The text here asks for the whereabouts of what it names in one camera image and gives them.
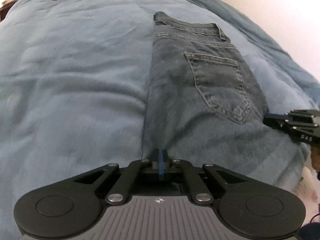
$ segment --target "metal screw head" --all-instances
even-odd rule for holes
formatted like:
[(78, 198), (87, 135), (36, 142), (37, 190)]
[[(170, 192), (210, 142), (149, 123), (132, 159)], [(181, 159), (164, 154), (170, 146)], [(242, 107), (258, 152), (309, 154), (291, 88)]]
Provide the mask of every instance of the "metal screw head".
[(111, 202), (120, 202), (123, 200), (123, 196), (121, 194), (111, 194), (108, 196), (108, 200)]
[(201, 201), (201, 202), (206, 202), (206, 201), (209, 201), (210, 199), (211, 199), (211, 196), (207, 193), (202, 193), (202, 194), (196, 195), (196, 200)]

